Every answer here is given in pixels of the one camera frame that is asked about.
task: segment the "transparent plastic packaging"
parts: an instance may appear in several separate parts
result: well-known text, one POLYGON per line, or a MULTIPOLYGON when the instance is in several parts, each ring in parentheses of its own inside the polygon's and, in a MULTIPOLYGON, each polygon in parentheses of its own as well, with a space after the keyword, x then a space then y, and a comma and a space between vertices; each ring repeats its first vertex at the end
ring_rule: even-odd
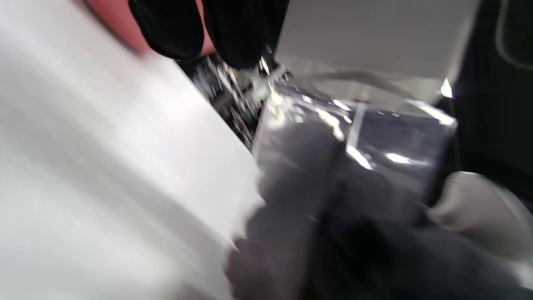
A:
POLYGON ((456 122, 416 100, 387 110, 291 79, 271 86, 253 148, 265 206, 237 241, 228 278, 237 296, 296 299, 318 225, 337 195, 347 205, 334 215, 339 222, 366 212, 402 214, 405 199, 420 204, 456 122))

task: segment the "black fabric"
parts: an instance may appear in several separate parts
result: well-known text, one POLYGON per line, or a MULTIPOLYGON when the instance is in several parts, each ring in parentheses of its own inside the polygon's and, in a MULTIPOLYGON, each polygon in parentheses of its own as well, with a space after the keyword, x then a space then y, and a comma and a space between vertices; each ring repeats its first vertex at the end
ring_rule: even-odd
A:
POLYGON ((129 0, 129 4, 152 49, 177 60, 200 54, 204 26, 195 0, 129 0))
POLYGON ((317 299, 530 299, 481 248, 439 228, 379 173, 347 159, 317 230, 317 299))
POLYGON ((203 0, 207 31, 218 54, 230 66, 256 65, 267 38, 257 0, 203 0))
POLYGON ((246 226, 227 270, 238 299, 295 299, 304 284, 317 219, 344 143, 318 115, 261 138, 259 193, 265 206, 246 226))
POLYGON ((318 299, 532 299, 477 247, 424 216, 324 226, 309 283, 318 299))

